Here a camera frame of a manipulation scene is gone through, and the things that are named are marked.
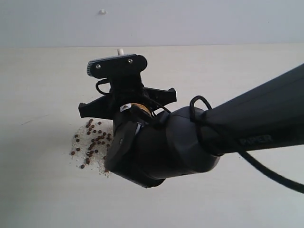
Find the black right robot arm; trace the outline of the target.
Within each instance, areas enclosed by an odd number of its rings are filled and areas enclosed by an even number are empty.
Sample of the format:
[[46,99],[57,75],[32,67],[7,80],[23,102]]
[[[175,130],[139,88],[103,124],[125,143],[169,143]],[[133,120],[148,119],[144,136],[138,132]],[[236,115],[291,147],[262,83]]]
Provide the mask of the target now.
[[203,96],[176,111],[174,89],[143,87],[139,69],[110,66],[94,76],[110,91],[78,107],[81,117],[113,121],[105,168],[144,188],[167,178],[212,170],[221,156],[238,153],[271,180],[299,193],[301,183],[261,164],[251,151],[304,143],[304,67],[294,69],[220,105]]

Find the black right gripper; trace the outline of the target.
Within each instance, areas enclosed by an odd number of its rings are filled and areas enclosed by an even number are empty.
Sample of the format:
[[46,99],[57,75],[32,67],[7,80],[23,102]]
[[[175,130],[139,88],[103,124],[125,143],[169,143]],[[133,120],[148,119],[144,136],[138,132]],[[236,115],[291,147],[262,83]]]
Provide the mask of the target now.
[[140,74],[119,77],[105,77],[95,85],[102,95],[88,104],[78,106],[80,117],[112,120],[121,107],[127,104],[140,104],[151,113],[176,102],[174,88],[161,90],[145,87]]

